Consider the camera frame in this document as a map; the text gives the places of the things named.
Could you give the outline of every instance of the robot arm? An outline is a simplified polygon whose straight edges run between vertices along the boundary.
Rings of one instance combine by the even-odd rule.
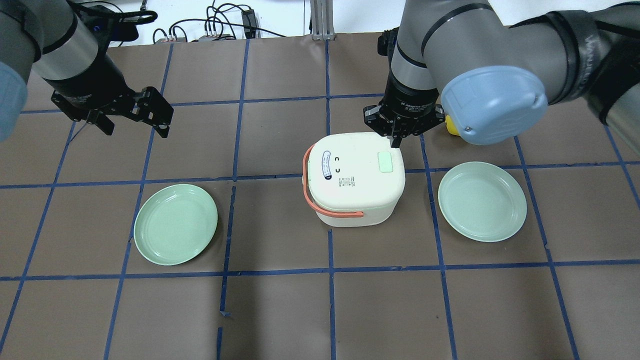
[[[506,28],[485,0],[407,0],[397,37],[379,40],[380,53],[392,48],[390,72],[365,123],[399,147],[443,122],[442,95],[461,136],[487,145],[529,129],[548,104],[584,96],[640,151],[639,4],[551,12]],[[624,84],[611,91],[611,83]]]
[[[134,29],[157,17],[154,12],[125,15],[136,20],[125,23],[124,15],[106,8],[64,0],[0,1],[0,141],[10,135],[26,102],[32,66],[55,89],[51,100],[73,121],[86,120],[111,135],[114,124],[106,115],[123,115],[167,137],[173,108],[151,86],[140,93],[131,90],[106,54],[116,29]],[[85,22],[93,24],[93,32]],[[134,32],[134,38],[125,34],[122,40],[134,40]]]

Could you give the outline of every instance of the black cable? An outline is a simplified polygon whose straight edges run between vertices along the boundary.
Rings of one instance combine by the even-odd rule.
[[[118,9],[118,11],[119,11],[119,12],[124,13],[124,12],[122,11],[122,9],[121,9],[118,5],[116,5],[116,4],[114,4],[114,3],[110,3],[109,1],[100,1],[100,0],[98,0],[98,1],[85,1],[85,2],[83,2],[83,3],[76,3],[76,4],[78,4],[78,5],[83,5],[83,4],[93,4],[93,3],[98,3],[98,4],[109,4],[109,5],[113,6],[113,7],[115,7],[116,9]]]
[[[211,9],[211,10],[213,10],[215,12],[218,8],[215,8],[213,5],[212,6],[207,6],[207,19],[209,17],[211,17],[211,16],[209,16],[209,9]],[[205,31],[207,31],[207,25],[209,26],[209,31],[211,32],[211,23],[209,21],[206,21],[204,23]],[[215,32],[218,32],[218,29],[216,29],[215,23],[213,24],[213,30]],[[224,31],[225,31],[225,26],[220,24],[220,33],[222,34]]]
[[[619,26],[600,20],[596,20],[596,26],[598,27],[598,29],[609,31],[611,33],[616,33],[630,38],[640,38],[640,30],[625,28],[624,26]]]
[[[205,19],[190,19],[190,20],[206,21]],[[213,21],[214,21],[214,22],[218,22],[218,23],[222,23],[222,22],[221,22],[221,21],[219,21],[219,20],[213,20]],[[286,37],[286,36],[285,36],[285,35],[283,35],[283,34],[278,34],[278,33],[275,33],[275,32],[273,32],[273,31],[271,31],[271,30],[267,30],[267,29],[263,29],[263,28],[258,28],[257,26],[250,26],[250,25],[244,25],[244,24],[233,24],[233,23],[230,23],[230,22],[225,22],[225,24],[227,24],[227,25],[229,25],[229,26],[231,26],[231,25],[233,25],[233,26],[241,26],[241,27],[243,27],[243,28],[245,28],[245,29],[260,30],[260,31],[264,31],[265,33],[269,33],[269,34],[272,34],[272,35],[275,35],[275,36],[277,36],[277,37],[281,37],[281,38],[285,38],[285,37]]]
[[[217,9],[215,9],[215,11],[214,11],[214,13],[213,13],[213,18],[214,18],[214,19],[216,19],[216,20],[218,20],[218,16],[217,16],[217,14],[220,14],[220,15],[222,15],[222,17],[224,17],[224,18],[225,18],[225,20],[227,21],[227,23],[229,23],[229,18],[225,15],[225,12],[220,10],[220,8],[222,8],[222,6],[225,6],[225,4],[222,4],[222,5],[220,5]],[[231,26],[231,25],[229,25],[229,29],[231,29],[231,34],[234,36],[234,38],[237,38],[237,36],[236,36],[236,32],[234,31],[234,27],[233,27],[233,26]]]
[[[273,35],[275,35],[277,37],[281,37],[281,38],[285,38],[286,37],[286,36],[284,36],[282,34],[278,34],[278,33],[275,33],[273,31],[270,31],[270,30],[267,30],[267,29],[258,28],[257,26],[249,26],[249,25],[244,25],[244,24],[233,24],[231,22],[222,22],[220,20],[215,20],[215,19],[212,20],[211,18],[210,19],[184,19],[184,20],[176,21],[169,27],[169,29],[171,29],[172,27],[176,26],[177,24],[180,24],[180,23],[183,23],[183,22],[186,22],[186,21],[212,21],[212,22],[217,22],[218,24],[226,24],[226,25],[229,25],[229,26],[231,26],[231,25],[233,25],[233,26],[242,26],[245,29],[260,30],[260,31],[264,31],[265,33],[273,34]]]
[[[138,17],[138,20],[136,21],[136,23],[139,25],[154,22],[158,18],[158,14],[151,10],[146,10],[142,12],[109,13],[109,12],[103,12],[103,11],[92,9],[92,8],[87,8],[86,6],[78,5],[76,3],[73,3],[71,0],[67,0],[67,4],[69,4],[71,9],[73,10],[79,10],[87,13],[88,15],[105,17],[108,19],[124,20],[131,17]]]
[[[175,34],[175,28],[179,28],[180,30],[182,30],[182,33],[184,34],[184,42],[188,42],[187,41],[187,32],[184,31],[184,29],[182,28],[182,26],[174,26],[173,27],[173,37],[175,37],[175,39],[178,39],[178,35]]]
[[[153,36],[154,44],[156,43],[156,33],[157,33],[158,31],[161,31],[161,32],[162,32],[162,34],[164,35],[164,38],[168,38],[168,36],[166,35],[166,31],[165,31],[165,30],[163,30],[163,29],[156,29],[156,30],[154,31],[154,36]]]
[[[225,10],[226,12],[227,12],[227,11],[229,11],[229,10],[231,10],[231,9],[235,9],[235,8],[238,8],[241,12],[243,12],[243,11],[244,11],[244,10],[240,7],[240,5],[236,5],[236,4],[232,4],[232,3],[224,3],[224,4],[220,5],[220,6],[218,7],[218,9],[222,9],[222,6],[225,6],[225,5],[230,6],[230,8],[229,8],[229,9]]]

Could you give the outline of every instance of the sticker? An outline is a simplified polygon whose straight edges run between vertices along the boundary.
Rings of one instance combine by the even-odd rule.
[[[322,174],[324,178],[327,180],[331,180],[331,169],[329,168],[329,159],[331,158],[331,153],[329,151],[325,151],[322,154]]]
[[[351,176],[351,177],[341,177],[341,178],[339,178],[338,179],[338,186],[339,187],[356,186],[355,177]]]

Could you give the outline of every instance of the grid line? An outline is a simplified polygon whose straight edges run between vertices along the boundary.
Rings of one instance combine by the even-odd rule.
[[[578,266],[624,266],[640,265],[640,259],[608,259],[608,260],[578,260],[555,261],[555,267]],[[537,263],[486,263],[486,264],[453,264],[445,265],[446,270],[480,270],[480,269],[505,269],[505,268],[543,268],[548,267],[548,262]],[[409,272],[409,271],[437,271],[440,265],[411,265],[411,266],[360,266],[360,267],[334,267],[334,268],[295,268],[280,270],[235,270],[208,272],[169,272],[169,273],[133,273],[125,274],[126,279],[158,279],[174,277],[242,277],[242,276],[274,276],[274,275],[299,275],[299,274],[328,274],[353,273],[353,272]],[[55,280],[104,280],[119,279],[120,274],[81,274],[81,275],[32,275],[25,281],[55,281]],[[0,281],[20,281],[20,276],[2,276]]]
[[[244,108],[244,90],[246,86],[246,68],[249,59],[249,45],[250,40],[246,39],[244,44],[244,60],[243,60],[243,69],[242,69],[242,78],[240,82],[240,101],[238,102],[238,119],[236,126],[236,146],[234,149],[234,167],[233,167],[233,176],[232,180],[235,183],[238,180],[237,175],[237,166],[238,166],[238,155],[240,152],[240,132],[242,131],[242,111]],[[236,203],[236,187],[231,187],[231,199],[229,200],[229,220],[227,224],[227,244],[225,245],[225,262],[223,265],[222,271],[222,282],[220,289],[220,314],[226,317],[228,313],[226,312],[227,307],[227,283],[229,277],[229,260],[231,256],[231,238],[232,231],[234,227],[234,206]],[[222,341],[223,341],[223,327],[218,328],[218,339],[216,341],[216,351],[218,358],[220,358],[220,354],[222,353]]]
[[[420,134],[420,148],[422,150],[422,159],[424,160],[424,168],[430,169],[427,151],[424,146],[424,135]],[[436,212],[436,204],[433,196],[433,183],[431,182],[431,172],[425,170],[427,175],[427,190],[429,192],[429,205],[431,206],[431,220],[433,221],[433,232],[436,238],[436,248],[438,250],[438,266],[440,268],[440,280],[442,282],[442,296],[444,298],[444,310],[447,316],[447,328],[449,329],[449,342],[451,343],[451,357],[458,360],[458,352],[456,350],[456,338],[453,332],[453,319],[451,317],[451,305],[449,303],[449,289],[447,287],[447,267],[442,254],[442,243],[440,242],[440,229],[438,228],[438,215]]]
[[[624,164],[630,166],[640,165],[640,161],[625,161]],[[620,163],[576,163],[576,164],[541,164],[541,165],[527,165],[528,169],[541,169],[541,168],[579,168],[579,167],[611,167],[620,166]],[[504,170],[520,170],[521,165],[501,165],[498,166]],[[443,168],[429,168],[429,172],[447,172],[451,170],[451,167]],[[424,169],[406,169],[406,174],[419,174],[423,173]],[[302,174],[266,174],[266,175],[248,175],[237,176],[236,181],[245,180],[263,180],[263,179],[289,179],[292,177],[302,177]],[[113,185],[132,185],[132,184],[168,184],[168,183],[200,183],[206,181],[233,181],[232,176],[220,176],[220,177],[180,177],[172,179],[145,179],[145,180],[114,180],[114,181],[87,181],[76,183],[56,183],[56,184],[9,184],[0,185],[0,190],[3,189],[31,189],[31,188],[66,188],[72,186],[113,186]]]
[[[169,45],[169,54],[166,59],[166,65],[164,66],[164,76],[162,80],[162,86],[160,87],[160,94],[164,94],[164,88],[166,86],[166,78],[169,74],[169,66],[171,65],[171,57],[173,54],[173,44]],[[138,198],[136,200],[136,206],[133,211],[133,219],[131,220],[131,228],[129,229],[129,240],[127,241],[127,247],[125,249],[124,259],[122,260],[122,268],[120,270],[120,277],[118,279],[118,288],[116,290],[115,300],[113,301],[113,310],[111,312],[111,321],[109,322],[109,332],[107,333],[107,340],[104,345],[104,360],[109,359],[109,351],[111,350],[111,340],[113,339],[113,331],[115,330],[116,318],[118,316],[118,307],[120,305],[120,297],[122,296],[122,287],[124,286],[125,274],[127,273],[127,265],[129,264],[129,254],[131,253],[131,240],[133,239],[134,226],[138,212],[140,211],[140,204],[142,202],[142,193],[145,189],[145,180],[147,179],[147,170],[149,166],[149,159],[151,158],[151,149],[154,144],[155,129],[150,130],[149,141],[147,145],[147,155],[145,156],[145,163],[142,168],[142,175],[140,177],[140,189],[138,190]]]
[[[71,127],[69,128],[69,133],[67,135],[67,141],[65,142],[65,148],[62,150],[62,155],[60,156],[60,162],[58,162],[58,167],[56,169],[56,175],[54,176],[53,184],[51,186],[51,189],[49,190],[49,196],[47,197],[47,202],[45,203],[44,209],[42,210],[42,216],[40,217],[40,222],[38,223],[38,229],[36,230],[36,234],[33,237],[33,242],[29,250],[29,255],[27,256],[27,260],[24,264],[22,275],[20,276],[20,283],[18,283],[18,288],[16,289],[15,296],[13,298],[13,303],[11,305],[11,309],[9,310],[9,315],[6,319],[6,323],[4,325],[2,337],[0,338],[0,354],[2,354],[2,350],[4,348],[4,342],[6,341],[6,337],[9,334],[9,328],[11,327],[13,315],[15,314],[15,308],[18,306],[18,301],[20,300],[20,294],[22,293],[22,287],[24,286],[24,281],[26,280],[27,273],[29,272],[29,266],[31,265],[33,254],[35,253],[36,246],[38,245],[38,240],[40,239],[40,232],[42,231],[44,220],[47,217],[47,210],[49,210],[49,205],[51,205],[51,199],[53,198],[53,193],[55,190],[55,187],[53,185],[58,182],[58,178],[60,177],[60,170],[62,170],[62,164],[65,161],[65,156],[67,156],[67,151],[69,149],[69,144],[71,143],[71,138],[73,137],[75,127],[76,127],[76,123],[75,122],[71,123]]]
[[[236,146],[234,148],[234,167],[233,167],[233,181],[235,182],[238,177],[238,154],[240,152],[240,131],[242,130],[242,110],[244,107],[244,86],[246,84],[246,66],[249,58],[249,44],[250,40],[246,39],[244,43],[244,62],[242,66],[242,80],[240,83],[240,100],[238,102],[238,120],[236,126]]]
[[[329,40],[324,41],[324,74],[326,81],[326,135],[331,135],[331,90],[329,79]],[[335,288],[333,286],[333,229],[327,231],[327,247],[329,251],[329,335],[331,360],[336,360],[335,341]]]
[[[299,96],[299,97],[267,97],[263,99],[243,99],[244,103],[248,102],[278,102],[278,101],[307,101],[318,99],[352,99],[357,97],[381,97],[384,94],[371,93],[371,94],[347,94],[347,95],[319,95],[319,96]],[[171,106],[199,106],[199,105],[225,105],[225,104],[239,104],[240,100],[218,100],[218,101],[188,101],[188,102],[173,102]],[[59,109],[50,110],[24,110],[21,111],[21,115],[29,114],[43,114],[43,113],[61,113]]]
[[[333,285],[333,276],[335,269],[333,268],[333,229],[327,231],[328,248],[329,248],[329,333],[331,337],[331,360],[336,360],[336,339],[335,339],[335,286]]]
[[[222,270],[222,287],[220,290],[220,313],[224,313],[227,304],[227,281],[229,274],[229,258],[231,255],[231,236],[234,227],[234,206],[236,203],[236,187],[231,187],[231,199],[229,201],[229,220],[227,225],[227,241],[225,245],[225,262]]]
[[[560,306],[560,312],[562,313],[564,327],[566,329],[566,334],[569,339],[569,344],[571,345],[571,351],[573,353],[574,360],[580,360],[580,355],[578,353],[578,347],[575,344],[575,339],[573,337],[573,331],[571,329],[571,323],[569,322],[569,316],[566,312],[566,307],[564,305],[564,298],[562,295],[562,290],[560,289],[560,282],[558,280],[558,276],[556,274],[556,267],[554,265],[554,260],[551,255],[551,250],[548,248],[548,240],[547,234],[545,232],[545,227],[542,224],[542,217],[540,216],[540,209],[538,207],[538,201],[536,200],[536,194],[533,191],[533,185],[531,184],[531,178],[529,177],[529,171],[527,169],[527,163],[524,159],[524,154],[522,152],[522,147],[520,146],[520,141],[517,136],[513,137],[516,143],[516,149],[518,150],[518,157],[520,158],[520,162],[522,164],[522,172],[524,173],[525,180],[527,181],[527,187],[529,189],[529,196],[531,197],[531,204],[533,205],[533,211],[536,214],[536,220],[538,221],[538,229],[540,230],[540,236],[542,237],[542,243],[545,248],[545,253],[547,255],[547,263],[549,266],[549,270],[551,272],[551,278],[554,282],[554,288],[556,289],[556,296],[558,299],[558,304]]]
[[[627,178],[627,182],[629,183],[629,187],[631,188],[631,192],[634,194],[634,198],[636,200],[636,205],[637,205],[638,209],[640,209],[640,197],[638,197],[638,192],[636,191],[636,187],[634,186],[634,181],[631,179],[631,175],[629,174],[629,170],[627,169],[627,166],[626,166],[624,160],[622,159],[622,155],[620,154],[620,150],[618,149],[618,146],[616,145],[616,141],[614,140],[613,135],[611,134],[611,130],[609,129],[609,126],[604,126],[604,130],[607,132],[607,136],[609,137],[609,141],[611,142],[611,145],[613,146],[613,151],[616,152],[616,157],[618,157],[618,164],[617,165],[619,165],[622,168],[622,171],[625,173],[625,177]]]

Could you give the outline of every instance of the green plate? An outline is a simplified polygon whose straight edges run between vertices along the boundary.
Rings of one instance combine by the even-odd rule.
[[[447,222],[477,241],[508,239],[527,217],[527,200],[518,182],[503,169],[479,161],[449,170],[440,183],[438,202]]]
[[[153,194],[133,227],[140,254],[158,265],[177,265],[197,256],[218,225],[218,209],[203,189],[177,184]]]

